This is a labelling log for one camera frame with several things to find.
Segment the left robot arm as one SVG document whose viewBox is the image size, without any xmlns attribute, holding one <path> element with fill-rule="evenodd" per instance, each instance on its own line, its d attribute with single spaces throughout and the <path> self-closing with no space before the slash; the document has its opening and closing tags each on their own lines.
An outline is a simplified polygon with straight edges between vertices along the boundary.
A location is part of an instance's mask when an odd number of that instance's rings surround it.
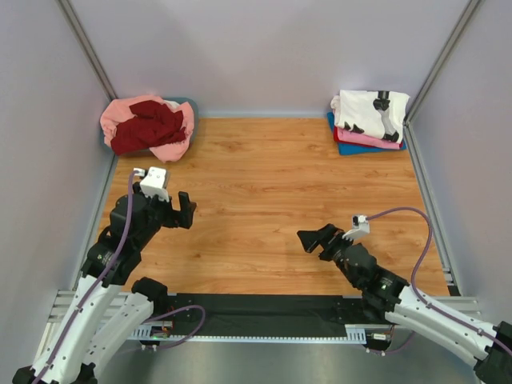
<svg viewBox="0 0 512 384">
<path fill-rule="evenodd" d="M 68 311 L 48 347 L 31 366 L 17 370 L 14 383 L 96 383 L 121 345 L 144 322 L 168 321 L 177 314 L 167 288 L 151 278 L 132 286 L 120 309 L 103 318 L 142 259 L 142 250 L 163 227 L 189 229 L 196 203 L 134 189 L 110 213 L 110 225 L 90 248 Z"/>
</svg>

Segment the dark red t-shirt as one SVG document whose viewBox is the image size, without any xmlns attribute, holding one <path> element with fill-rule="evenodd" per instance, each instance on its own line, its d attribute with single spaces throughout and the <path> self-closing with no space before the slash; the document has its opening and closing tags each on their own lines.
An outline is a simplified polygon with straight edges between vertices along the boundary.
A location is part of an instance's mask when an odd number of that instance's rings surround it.
<svg viewBox="0 0 512 384">
<path fill-rule="evenodd" d="M 117 125 L 110 142 L 116 155 L 175 144 L 186 139 L 182 110 L 172 110 L 167 103 L 153 100 L 132 104 L 129 110 L 133 117 Z"/>
</svg>

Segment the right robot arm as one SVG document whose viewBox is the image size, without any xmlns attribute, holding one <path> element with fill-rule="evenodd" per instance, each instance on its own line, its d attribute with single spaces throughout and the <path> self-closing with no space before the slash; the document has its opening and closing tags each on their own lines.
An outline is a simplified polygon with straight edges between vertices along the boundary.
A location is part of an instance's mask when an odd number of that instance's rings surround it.
<svg viewBox="0 0 512 384">
<path fill-rule="evenodd" d="M 362 244 L 355 244 L 356 230 L 345 233 L 327 224 L 319 230 L 300 230 L 297 236 L 307 253 L 320 246 L 318 257 L 333 262 L 361 291 L 365 320 L 385 319 L 428 338 L 472 366 L 481 382 L 511 382 L 511 324 L 471 317 L 413 287 L 381 267 Z"/>
</svg>

